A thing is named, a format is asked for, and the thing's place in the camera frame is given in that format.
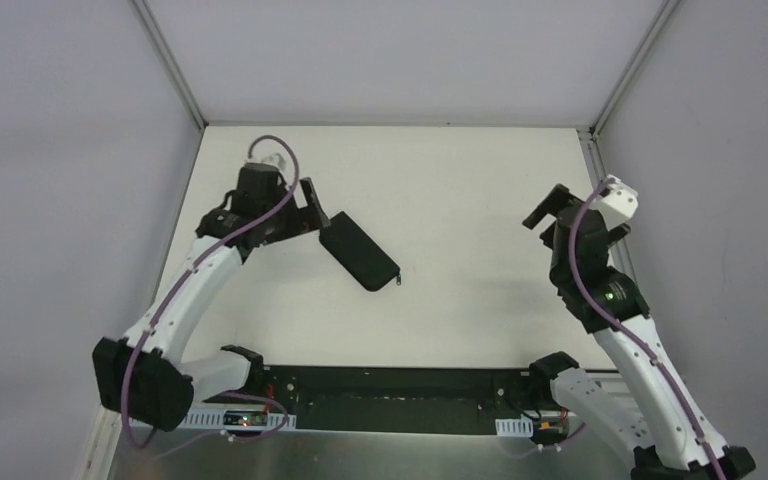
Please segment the black zip tool case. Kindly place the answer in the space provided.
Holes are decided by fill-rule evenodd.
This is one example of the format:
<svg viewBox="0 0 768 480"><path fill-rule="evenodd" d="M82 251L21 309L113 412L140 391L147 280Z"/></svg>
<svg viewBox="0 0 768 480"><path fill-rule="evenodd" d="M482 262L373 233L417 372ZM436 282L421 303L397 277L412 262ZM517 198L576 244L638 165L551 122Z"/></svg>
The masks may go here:
<svg viewBox="0 0 768 480"><path fill-rule="evenodd" d="M319 241L366 291L402 283L400 266L345 211L320 230Z"/></svg>

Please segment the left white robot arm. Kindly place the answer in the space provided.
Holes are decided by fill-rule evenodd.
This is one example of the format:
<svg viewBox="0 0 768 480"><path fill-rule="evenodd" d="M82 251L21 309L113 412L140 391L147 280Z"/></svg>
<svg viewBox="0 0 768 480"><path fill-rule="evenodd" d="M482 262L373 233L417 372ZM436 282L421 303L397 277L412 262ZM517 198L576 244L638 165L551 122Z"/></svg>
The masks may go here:
<svg viewBox="0 0 768 480"><path fill-rule="evenodd" d="M229 392L257 402L262 357L225 345L184 361L185 348L208 307L253 251L319 230L329 223L310 178L286 181L280 168L247 163L237 185L196 228L177 278L119 339L103 338L92 361L104 408L170 432L196 402Z"/></svg>

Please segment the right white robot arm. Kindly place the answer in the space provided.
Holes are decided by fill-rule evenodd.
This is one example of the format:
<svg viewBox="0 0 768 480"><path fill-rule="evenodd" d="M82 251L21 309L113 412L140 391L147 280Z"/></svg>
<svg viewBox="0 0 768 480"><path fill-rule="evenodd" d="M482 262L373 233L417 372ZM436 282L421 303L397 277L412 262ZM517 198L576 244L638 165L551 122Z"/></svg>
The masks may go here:
<svg viewBox="0 0 768 480"><path fill-rule="evenodd" d="M555 185L523 220L551 252L549 281L568 312L608 355L638 411L601 389L556 352L530 367L529 400L578 416L625 462L632 479L744 479L757 464L708 421L666 352L638 285L611 266L611 248L630 232L638 194L609 176L581 199Z"/></svg>

